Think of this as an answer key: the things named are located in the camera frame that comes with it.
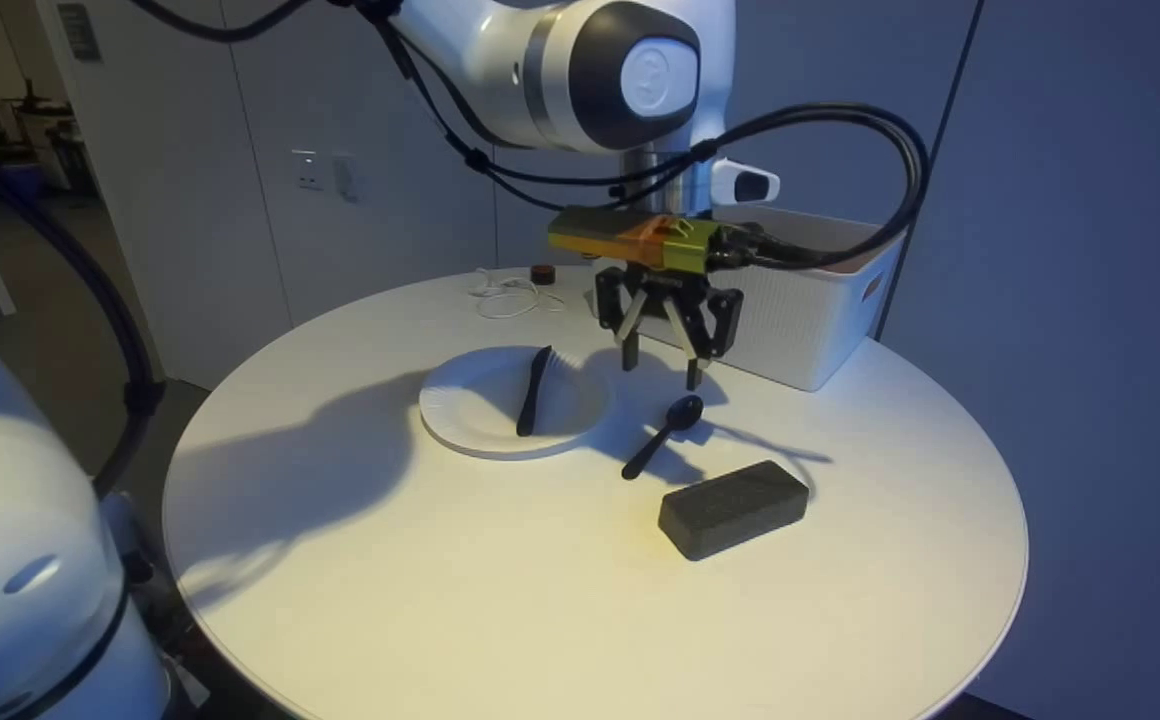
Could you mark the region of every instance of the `floor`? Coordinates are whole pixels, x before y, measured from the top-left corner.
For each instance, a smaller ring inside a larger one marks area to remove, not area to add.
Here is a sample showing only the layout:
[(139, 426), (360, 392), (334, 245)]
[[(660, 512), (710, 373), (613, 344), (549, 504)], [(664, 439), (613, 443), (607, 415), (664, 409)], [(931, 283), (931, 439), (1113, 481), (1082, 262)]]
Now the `floor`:
[[(115, 289), (136, 310), (134, 281), (120, 266), (120, 245), (102, 202), (52, 195), (50, 211), (111, 272)], [(0, 361), (42, 399), (76, 460), (95, 472), (124, 427), (124, 368), (120, 351), (71, 281), (71, 272), (28, 233), (11, 211), (0, 210), (0, 272), (22, 304), (15, 316), (0, 316)], [(159, 484), (181, 427), (191, 422), (203, 389), (170, 385), (170, 398), (147, 427), (136, 460), (120, 476), (115, 491), (128, 491), (136, 519), (159, 531)], [(170, 641), (174, 657), (188, 668), (198, 718), (209, 720), (278, 720), (285, 718), (261, 693), (249, 687), (191, 627), (188, 614), (170, 599), (174, 593), (147, 588), (147, 621)], [(940, 720), (1019, 720), (1019, 714), (960, 695)]]

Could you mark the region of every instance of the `white box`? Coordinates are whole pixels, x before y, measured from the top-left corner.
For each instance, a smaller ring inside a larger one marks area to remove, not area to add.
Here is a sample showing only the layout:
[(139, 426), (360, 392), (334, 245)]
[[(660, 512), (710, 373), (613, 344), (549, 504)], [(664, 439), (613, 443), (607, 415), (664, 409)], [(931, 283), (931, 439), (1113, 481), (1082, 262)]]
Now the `white box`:
[[(721, 220), (762, 220), (778, 241), (804, 249), (851, 249), (874, 233), (868, 224), (830, 217), (721, 211)], [(897, 281), (900, 245), (903, 241), (892, 241), (879, 252), (842, 269), (717, 272), (711, 289), (743, 292), (741, 333), (721, 365), (807, 392), (824, 389), (834, 373), (842, 373), (864, 344), (864, 336), (875, 333)], [(644, 333), (677, 344), (677, 333), (664, 321), (644, 321)]]

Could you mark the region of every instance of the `round white table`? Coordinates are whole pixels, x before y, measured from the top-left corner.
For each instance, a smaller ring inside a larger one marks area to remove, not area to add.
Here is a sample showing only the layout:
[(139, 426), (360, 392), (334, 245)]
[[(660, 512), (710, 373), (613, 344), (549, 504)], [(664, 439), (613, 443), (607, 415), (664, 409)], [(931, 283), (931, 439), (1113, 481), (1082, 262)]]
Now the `round white table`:
[[(683, 398), (683, 358), (644, 339), (620, 373), (585, 283), (407, 283), (238, 368), (165, 491), (170, 563), (209, 641), (300, 718), (943, 708), (1000, 650), (1030, 577), (1023, 508), (977, 422), (879, 344), (822, 392), (717, 365), (703, 422), (620, 481)], [(539, 344), (549, 373), (600, 378), (600, 432), (526, 456), (428, 432), (418, 398), (438, 368)], [(660, 495), (757, 460), (812, 487), (804, 519), (683, 562), (658, 530)]]

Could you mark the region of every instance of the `black box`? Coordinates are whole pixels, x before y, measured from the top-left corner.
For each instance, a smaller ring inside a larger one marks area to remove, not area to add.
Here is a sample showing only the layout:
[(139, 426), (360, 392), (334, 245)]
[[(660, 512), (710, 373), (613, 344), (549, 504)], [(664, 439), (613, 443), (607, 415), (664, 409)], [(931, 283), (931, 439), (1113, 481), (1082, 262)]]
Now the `black box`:
[(660, 501), (664, 537), (689, 556), (737, 548), (762, 531), (796, 523), (807, 512), (807, 487), (782, 465), (750, 465)]

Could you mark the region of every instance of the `small black block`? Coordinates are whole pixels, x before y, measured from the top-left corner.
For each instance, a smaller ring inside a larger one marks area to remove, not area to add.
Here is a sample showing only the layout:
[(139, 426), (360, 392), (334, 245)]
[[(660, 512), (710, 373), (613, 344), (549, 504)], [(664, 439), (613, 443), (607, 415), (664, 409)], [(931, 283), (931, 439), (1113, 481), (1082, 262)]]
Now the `small black block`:
[(750, 465), (741, 472), (667, 491), (660, 501), (664, 537), (689, 556), (737, 548), (807, 512), (807, 487), (782, 465)]

